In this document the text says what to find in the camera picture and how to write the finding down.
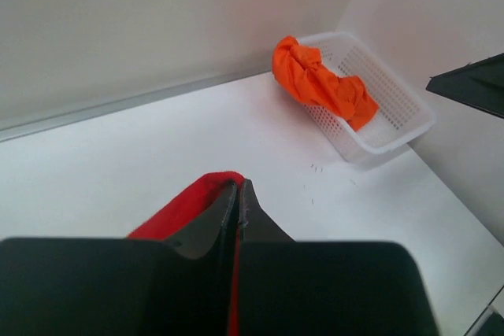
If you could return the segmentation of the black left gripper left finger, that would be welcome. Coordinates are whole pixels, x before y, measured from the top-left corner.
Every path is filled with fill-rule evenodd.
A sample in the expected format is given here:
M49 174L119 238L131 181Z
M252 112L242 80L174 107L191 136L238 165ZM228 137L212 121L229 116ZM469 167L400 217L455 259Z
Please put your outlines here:
M9 238L1 244L4 335L224 335L238 187L160 241Z

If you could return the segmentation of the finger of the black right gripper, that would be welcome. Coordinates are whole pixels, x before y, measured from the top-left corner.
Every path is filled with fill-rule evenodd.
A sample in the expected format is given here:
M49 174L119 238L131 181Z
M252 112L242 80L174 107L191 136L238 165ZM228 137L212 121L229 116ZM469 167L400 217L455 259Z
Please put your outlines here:
M503 118L504 53L430 78L426 91Z

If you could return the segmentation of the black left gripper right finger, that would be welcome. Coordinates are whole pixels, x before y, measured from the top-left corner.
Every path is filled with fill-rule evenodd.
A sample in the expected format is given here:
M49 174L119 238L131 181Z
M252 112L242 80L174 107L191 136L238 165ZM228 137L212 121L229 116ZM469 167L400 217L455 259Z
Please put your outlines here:
M416 261L382 241L296 242L239 194L240 335L437 335Z

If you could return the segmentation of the red t shirt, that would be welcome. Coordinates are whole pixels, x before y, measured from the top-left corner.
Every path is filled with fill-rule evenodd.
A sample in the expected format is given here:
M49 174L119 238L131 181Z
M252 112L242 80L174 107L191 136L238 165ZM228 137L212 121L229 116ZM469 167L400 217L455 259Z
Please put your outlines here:
M209 172L195 180L127 238L161 241L181 230L207 209L222 194L224 185L233 182L238 194L245 178L238 172ZM239 335L239 232L235 232L232 291L230 294L228 335Z

